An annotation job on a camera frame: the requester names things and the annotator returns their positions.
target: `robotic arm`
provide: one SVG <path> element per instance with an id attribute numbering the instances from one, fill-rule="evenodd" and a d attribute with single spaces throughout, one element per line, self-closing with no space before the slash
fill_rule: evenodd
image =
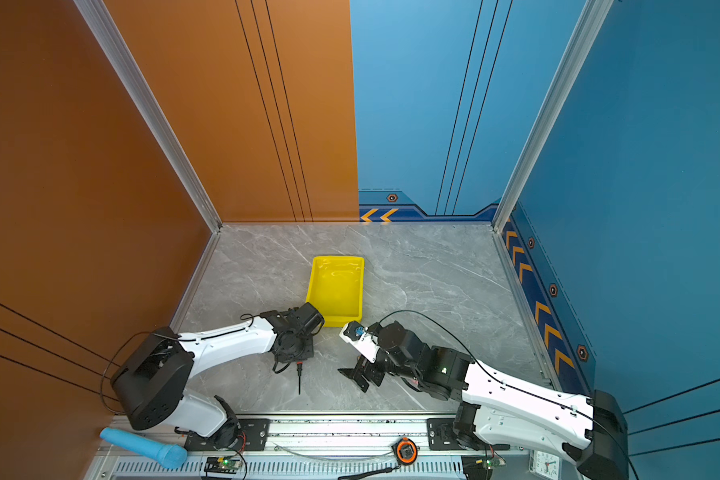
<path id="1" fill-rule="evenodd" d="M 287 312 L 264 312 L 246 323 L 208 332 L 152 332 L 110 380 L 131 426 L 144 430 L 160 424 L 196 432 L 218 448 L 230 447 L 240 425 L 219 396 L 209 398 L 186 388 L 203 370 L 254 353 L 271 352 L 277 364 L 311 358 L 312 338 L 325 323 L 310 303 Z"/>
<path id="2" fill-rule="evenodd" d="M 507 443 L 560 456 L 592 480 L 629 479 L 626 420 L 607 393 L 589 398 L 526 382 L 471 355 L 430 347 L 398 322 L 367 329 L 350 322 L 340 337 L 361 356 L 354 369 L 339 371 L 364 392 L 391 375 L 433 398 L 459 400 L 453 430 L 465 448 Z"/>

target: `blue cylindrical object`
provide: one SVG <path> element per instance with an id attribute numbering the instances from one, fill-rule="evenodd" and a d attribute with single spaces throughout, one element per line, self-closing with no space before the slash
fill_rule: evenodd
<path id="1" fill-rule="evenodd" d="M 115 428 L 105 428 L 99 437 L 125 450 L 157 460 L 164 468 L 178 468 L 186 462 L 186 450 L 178 445 L 166 445 Z"/>

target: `orange wall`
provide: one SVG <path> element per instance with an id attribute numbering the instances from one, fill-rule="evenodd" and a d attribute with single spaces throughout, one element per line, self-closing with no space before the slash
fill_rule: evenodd
<path id="1" fill-rule="evenodd" d="M 105 3 L 222 220 L 357 220 L 349 0 Z"/>
<path id="2" fill-rule="evenodd" d="M 74 3 L 0 0 L 0 302 L 108 357 L 170 321 L 209 236 Z M 77 480 L 106 361 L 1 307 L 0 329 L 80 364 L 0 331 L 27 365 L 0 358 L 0 458 L 22 447 L 0 478 Z"/>

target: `clock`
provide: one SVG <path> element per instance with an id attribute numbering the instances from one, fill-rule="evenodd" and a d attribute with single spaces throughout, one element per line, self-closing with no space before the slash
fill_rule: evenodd
<path id="1" fill-rule="evenodd" d="M 531 452 L 530 472 L 547 480 L 560 480 L 561 461 L 560 457 L 546 452 Z"/>

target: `black mounting plate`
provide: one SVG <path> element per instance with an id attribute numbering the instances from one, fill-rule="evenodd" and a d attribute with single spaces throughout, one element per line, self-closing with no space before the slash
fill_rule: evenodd
<path id="1" fill-rule="evenodd" d="M 261 452 L 264 450 L 266 439 L 269 435 L 269 418 L 240 418 L 240 427 L 240 436 L 243 432 L 246 434 L 246 452 Z M 186 436 L 184 448 L 189 452 L 203 452 L 208 450 L 216 450 L 218 452 L 239 451 L 242 448 L 242 438 L 228 448 L 214 448 L 212 443 L 208 441 L 208 438 L 190 432 Z"/>
<path id="2" fill-rule="evenodd" d="M 455 418 L 427 418 L 427 440 L 430 450 L 465 450 L 456 441 Z"/>

